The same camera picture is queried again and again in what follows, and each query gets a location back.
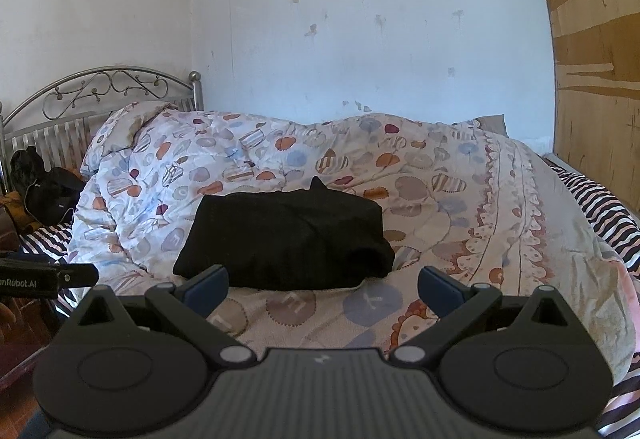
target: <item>bed frame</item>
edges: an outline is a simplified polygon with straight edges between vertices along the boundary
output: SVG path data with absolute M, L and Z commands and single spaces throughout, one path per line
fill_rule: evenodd
M 82 70 L 50 83 L 23 101 L 6 117 L 0 102 L 0 188 L 13 189 L 9 165 L 15 151 L 35 146 L 45 166 L 78 169 L 91 143 L 92 133 L 111 112 L 133 101 L 163 100 L 182 112 L 203 110 L 200 73 L 193 71 L 185 82 L 160 70 L 146 67 L 110 66 Z M 79 114 L 77 107 L 93 108 Z M 7 132 L 10 123 L 25 109 L 42 109 L 46 121 Z

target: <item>blanket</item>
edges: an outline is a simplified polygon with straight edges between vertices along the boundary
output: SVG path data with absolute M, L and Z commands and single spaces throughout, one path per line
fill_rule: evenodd
M 630 278 L 564 184 L 523 143 L 477 123 L 384 114 L 305 126 L 160 104 L 142 113 L 129 107 L 114 119 L 85 157 L 88 183 L 67 260 L 94 263 L 100 283 L 117 294 L 183 281 L 172 270 L 203 195 L 308 188 L 318 175 L 330 188 L 380 204 L 394 270 L 353 289 L 230 289 L 209 320 L 259 355 L 267 347 L 388 353 L 436 322 L 417 294 L 418 272 L 434 265 L 507 295 L 554 285 L 616 382 L 628 369 L 640 322 Z M 246 245 L 253 238 L 244 235 Z

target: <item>blue jeans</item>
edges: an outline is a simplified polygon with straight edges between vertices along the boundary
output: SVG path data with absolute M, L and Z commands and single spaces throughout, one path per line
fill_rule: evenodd
M 45 439 L 52 431 L 42 411 L 36 410 L 18 435 L 18 439 Z

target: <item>triangular cutout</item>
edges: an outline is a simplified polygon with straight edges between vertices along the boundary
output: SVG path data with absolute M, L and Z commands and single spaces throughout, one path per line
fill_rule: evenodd
M 549 298 L 545 298 L 540 302 L 536 312 L 533 314 L 532 320 L 539 324 L 556 325 L 559 327 L 566 327 L 568 325 L 558 306 Z
M 105 324 L 113 322 L 113 320 L 113 314 L 111 314 L 107 302 L 104 298 L 96 297 L 82 315 L 82 319 L 78 325 Z

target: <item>backpack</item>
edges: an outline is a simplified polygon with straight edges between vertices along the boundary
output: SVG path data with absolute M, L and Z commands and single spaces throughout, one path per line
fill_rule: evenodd
M 69 170 L 45 170 L 34 146 L 18 150 L 11 157 L 9 177 L 20 194 L 24 209 L 44 226 L 70 223 L 84 182 Z

